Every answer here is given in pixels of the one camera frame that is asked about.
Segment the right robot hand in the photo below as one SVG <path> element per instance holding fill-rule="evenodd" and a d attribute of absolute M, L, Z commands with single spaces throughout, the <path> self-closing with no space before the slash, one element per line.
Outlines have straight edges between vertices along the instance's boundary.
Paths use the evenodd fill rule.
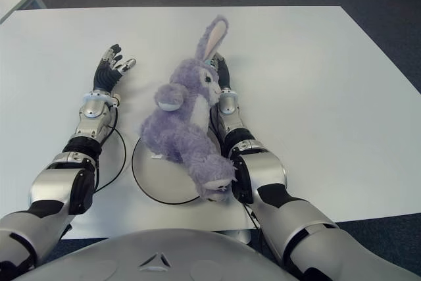
<path fill-rule="evenodd" d="M 230 73 L 225 58 L 221 54 L 216 53 L 212 60 L 216 65 L 216 70 L 219 77 L 219 86 L 222 89 L 230 89 Z"/>

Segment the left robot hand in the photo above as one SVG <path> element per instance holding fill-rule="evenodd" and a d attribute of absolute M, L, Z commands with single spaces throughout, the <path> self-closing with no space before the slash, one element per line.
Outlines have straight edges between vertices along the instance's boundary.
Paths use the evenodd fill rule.
<path fill-rule="evenodd" d="M 111 93 L 121 77 L 135 67 L 135 59 L 128 59 L 122 64 L 117 64 L 122 60 L 121 51 L 119 44 L 114 44 L 105 51 L 93 77 L 93 90 Z"/>

